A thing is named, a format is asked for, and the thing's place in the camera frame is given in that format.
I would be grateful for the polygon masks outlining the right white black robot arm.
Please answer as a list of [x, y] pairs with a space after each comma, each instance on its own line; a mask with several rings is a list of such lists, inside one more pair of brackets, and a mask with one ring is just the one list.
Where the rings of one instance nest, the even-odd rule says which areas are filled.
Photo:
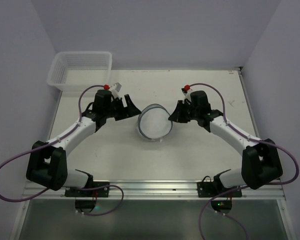
[[216, 189], [247, 185], [256, 190], [283, 175], [280, 157], [271, 139], [260, 143], [259, 139], [252, 141], [244, 138], [230, 128], [223, 112], [211, 108], [203, 90], [182, 88], [182, 92], [184, 99], [177, 102], [168, 119], [182, 124], [196, 121], [206, 131], [223, 139], [242, 157], [240, 168], [228, 169], [214, 176]]

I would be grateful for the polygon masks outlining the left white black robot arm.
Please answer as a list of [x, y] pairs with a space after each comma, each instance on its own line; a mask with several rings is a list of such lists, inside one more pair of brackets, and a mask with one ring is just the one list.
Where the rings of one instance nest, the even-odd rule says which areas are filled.
[[85, 171], [69, 169], [67, 158], [86, 138], [95, 134], [108, 119], [121, 121], [141, 114], [131, 97], [119, 97], [115, 90], [100, 89], [78, 120], [65, 132], [47, 142], [33, 144], [26, 178], [53, 191], [61, 188], [89, 189], [93, 176]]

